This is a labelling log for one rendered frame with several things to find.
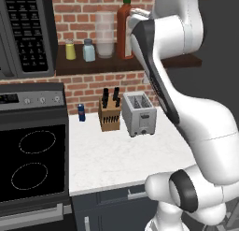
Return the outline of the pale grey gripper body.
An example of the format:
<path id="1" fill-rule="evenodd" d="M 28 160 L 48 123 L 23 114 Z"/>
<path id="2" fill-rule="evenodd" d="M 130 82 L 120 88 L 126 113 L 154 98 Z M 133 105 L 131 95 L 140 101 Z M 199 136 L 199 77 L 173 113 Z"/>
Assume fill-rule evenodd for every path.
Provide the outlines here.
<path id="1" fill-rule="evenodd" d="M 150 18 L 150 12 L 142 8 L 132 8 L 130 10 L 130 24 L 137 24 L 140 21 L 146 21 Z"/>

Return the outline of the red condiment bottle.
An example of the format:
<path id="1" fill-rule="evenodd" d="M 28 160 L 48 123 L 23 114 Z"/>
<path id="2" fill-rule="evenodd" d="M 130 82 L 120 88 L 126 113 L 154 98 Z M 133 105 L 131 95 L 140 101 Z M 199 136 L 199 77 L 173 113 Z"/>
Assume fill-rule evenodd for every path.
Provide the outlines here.
<path id="1" fill-rule="evenodd" d="M 123 5 L 117 12 L 117 55 L 124 60 L 134 57 L 130 42 L 131 29 L 128 26 L 131 8 L 131 0 L 123 0 Z"/>

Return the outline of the pale blue shaker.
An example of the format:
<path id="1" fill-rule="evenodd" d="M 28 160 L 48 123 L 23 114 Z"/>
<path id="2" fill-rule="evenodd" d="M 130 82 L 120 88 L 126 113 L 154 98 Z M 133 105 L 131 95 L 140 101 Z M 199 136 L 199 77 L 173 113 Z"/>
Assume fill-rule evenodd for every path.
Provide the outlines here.
<path id="1" fill-rule="evenodd" d="M 95 60 L 95 50 L 90 38 L 84 40 L 83 58 L 86 62 L 93 62 Z"/>

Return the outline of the dark wooden cabinet shelf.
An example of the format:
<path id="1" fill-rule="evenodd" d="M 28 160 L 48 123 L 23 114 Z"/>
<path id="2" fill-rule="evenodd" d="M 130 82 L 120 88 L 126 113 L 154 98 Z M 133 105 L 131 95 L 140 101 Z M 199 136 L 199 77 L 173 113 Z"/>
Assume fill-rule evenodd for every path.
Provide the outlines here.
<path id="1" fill-rule="evenodd" d="M 118 58 L 116 53 L 113 53 L 113 56 L 108 59 L 96 57 L 93 62 L 86 62 L 83 59 L 83 45 L 76 44 L 75 51 L 77 58 L 75 60 L 67 60 L 65 45 L 58 46 L 56 60 L 57 76 L 136 71 L 143 69 L 143 66 L 141 66 L 135 57 L 129 60 L 122 60 Z M 162 64 L 165 68 L 200 67 L 202 62 L 203 61 L 194 54 L 184 54 L 162 60 Z"/>

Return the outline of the yellow shaker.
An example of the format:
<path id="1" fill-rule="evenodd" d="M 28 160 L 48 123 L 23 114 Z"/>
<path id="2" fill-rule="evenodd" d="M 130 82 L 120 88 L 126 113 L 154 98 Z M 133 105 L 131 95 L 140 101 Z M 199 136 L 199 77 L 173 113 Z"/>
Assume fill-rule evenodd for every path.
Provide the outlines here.
<path id="1" fill-rule="evenodd" d="M 76 59 L 75 45 L 72 39 L 65 40 L 65 56 L 67 60 Z"/>

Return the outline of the silver toaster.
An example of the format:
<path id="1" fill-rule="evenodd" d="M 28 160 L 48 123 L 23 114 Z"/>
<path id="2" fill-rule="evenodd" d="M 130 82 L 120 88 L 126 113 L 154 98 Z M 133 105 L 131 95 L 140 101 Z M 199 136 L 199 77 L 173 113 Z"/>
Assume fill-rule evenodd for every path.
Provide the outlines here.
<path id="1" fill-rule="evenodd" d="M 155 133 L 157 109 L 144 92 L 124 93 L 121 114 L 131 137 Z"/>

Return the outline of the wooden knife block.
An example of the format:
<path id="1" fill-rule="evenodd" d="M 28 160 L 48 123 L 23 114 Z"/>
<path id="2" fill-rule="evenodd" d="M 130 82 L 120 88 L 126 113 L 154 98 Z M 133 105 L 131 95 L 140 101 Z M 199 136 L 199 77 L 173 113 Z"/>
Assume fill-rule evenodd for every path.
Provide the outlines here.
<path id="1" fill-rule="evenodd" d="M 120 129 L 121 106 L 116 106 L 112 97 L 108 98 L 106 108 L 103 107 L 102 98 L 99 98 L 98 117 L 103 132 Z"/>

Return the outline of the blue drink can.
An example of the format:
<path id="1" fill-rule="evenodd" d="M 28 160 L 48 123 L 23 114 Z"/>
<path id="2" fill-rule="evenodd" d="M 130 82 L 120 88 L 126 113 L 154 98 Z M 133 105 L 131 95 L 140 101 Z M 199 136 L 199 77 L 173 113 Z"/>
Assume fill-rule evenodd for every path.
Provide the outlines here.
<path id="1" fill-rule="evenodd" d="M 78 110 L 78 118 L 80 122 L 85 122 L 86 117 L 85 117 L 85 108 L 83 104 L 78 104 L 77 105 L 77 110 Z"/>

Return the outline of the black microwave oven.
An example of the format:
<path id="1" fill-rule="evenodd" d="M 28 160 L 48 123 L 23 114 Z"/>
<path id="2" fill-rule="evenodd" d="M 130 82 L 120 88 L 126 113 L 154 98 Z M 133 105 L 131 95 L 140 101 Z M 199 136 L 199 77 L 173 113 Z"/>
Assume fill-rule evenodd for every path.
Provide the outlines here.
<path id="1" fill-rule="evenodd" d="M 52 0 L 0 0 L 0 79 L 53 77 L 57 53 Z"/>

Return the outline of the black and steel stove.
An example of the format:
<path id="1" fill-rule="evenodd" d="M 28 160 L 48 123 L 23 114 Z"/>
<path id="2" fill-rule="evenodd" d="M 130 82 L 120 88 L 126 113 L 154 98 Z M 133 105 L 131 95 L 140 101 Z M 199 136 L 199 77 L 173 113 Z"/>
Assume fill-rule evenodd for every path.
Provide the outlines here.
<path id="1" fill-rule="evenodd" d="M 25 104 L 25 98 L 31 103 Z M 0 217 L 60 203 L 64 207 L 68 198 L 69 119 L 63 85 L 0 85 Z"/>

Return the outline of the dark grey drawer front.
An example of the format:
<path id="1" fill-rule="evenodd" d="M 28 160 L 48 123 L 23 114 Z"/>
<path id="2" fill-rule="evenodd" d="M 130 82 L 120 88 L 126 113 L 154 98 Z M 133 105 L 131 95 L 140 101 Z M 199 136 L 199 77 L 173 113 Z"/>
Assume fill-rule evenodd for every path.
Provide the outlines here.
<path id="1" fill-rule="evenodd" d="M 143 203 L 153 208 L 157 207 L 157 202 L 150 200 L 148 197 L 128 200 L 128 189 L 130 189 L 132 193 L 145 192 L 145 186 L 141 184 L 85 195 L 72 196 L 71 202 L 73 211 L 104 209 L 116 206 L 130 206 L 138 203 Z"/>

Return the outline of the dark grey cupboard door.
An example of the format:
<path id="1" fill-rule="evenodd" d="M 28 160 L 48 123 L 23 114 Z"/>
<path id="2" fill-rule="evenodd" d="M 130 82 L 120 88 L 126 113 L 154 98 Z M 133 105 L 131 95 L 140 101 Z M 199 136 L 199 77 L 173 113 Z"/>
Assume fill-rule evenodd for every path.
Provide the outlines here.
<path id="1" fill-rule="evenodd" d="M 145 231 L 156 208 L 146 204 L 116 206 L 104 209 L 76 211 L 77 231 L 85 231 L 84 217 L 90 219 L 91 231 Z"/>

